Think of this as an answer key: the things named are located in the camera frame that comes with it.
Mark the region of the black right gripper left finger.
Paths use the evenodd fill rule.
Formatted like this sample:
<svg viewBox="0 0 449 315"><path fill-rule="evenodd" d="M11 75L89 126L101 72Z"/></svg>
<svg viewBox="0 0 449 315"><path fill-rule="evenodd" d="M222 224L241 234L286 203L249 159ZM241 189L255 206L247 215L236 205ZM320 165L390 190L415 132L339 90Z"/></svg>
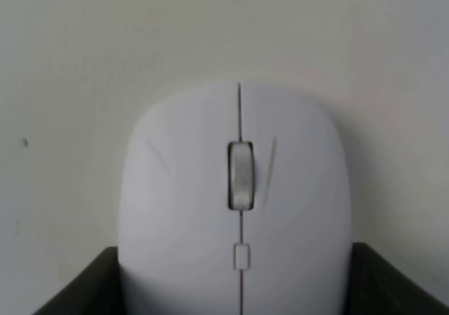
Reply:
<svg viewBox="0 0 449 315"><path fill-rule="evenodd" d="M122 314L123 295L116 247L105 248L36 314Z"/></svg>

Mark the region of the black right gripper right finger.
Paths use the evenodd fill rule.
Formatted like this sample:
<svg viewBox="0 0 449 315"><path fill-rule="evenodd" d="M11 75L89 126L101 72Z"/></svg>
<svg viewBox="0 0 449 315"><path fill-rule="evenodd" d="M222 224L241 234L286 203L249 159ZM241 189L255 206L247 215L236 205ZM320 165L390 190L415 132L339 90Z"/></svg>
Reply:
<svg viewBox="0 0 449 315"><path fill-rule="evenodd" d="M348 314L447 314L448 306L413 283L365 243L354 243Z"/></svg>

